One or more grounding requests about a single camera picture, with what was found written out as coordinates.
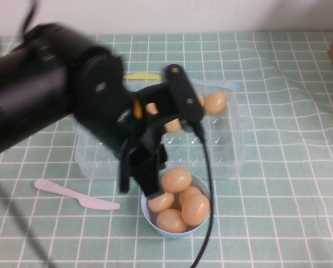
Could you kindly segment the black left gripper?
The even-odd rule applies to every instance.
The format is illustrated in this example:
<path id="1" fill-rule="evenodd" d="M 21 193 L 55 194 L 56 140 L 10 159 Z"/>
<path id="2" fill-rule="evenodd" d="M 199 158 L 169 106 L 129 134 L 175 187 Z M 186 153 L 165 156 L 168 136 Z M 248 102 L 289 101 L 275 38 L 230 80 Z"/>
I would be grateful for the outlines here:
<path id="1" fill-rule="evenodd" d="M 120 192 L 129 192 L 132 175 L 147 198 L 162 195 L 159 171 L 168 156 L 161 130 L 151 125 L 152 117 L 136 94 L 125 88 L 121 58 L 89 59 L 79 68 L 75 84 L 74 116 L 120 160 Z"/>

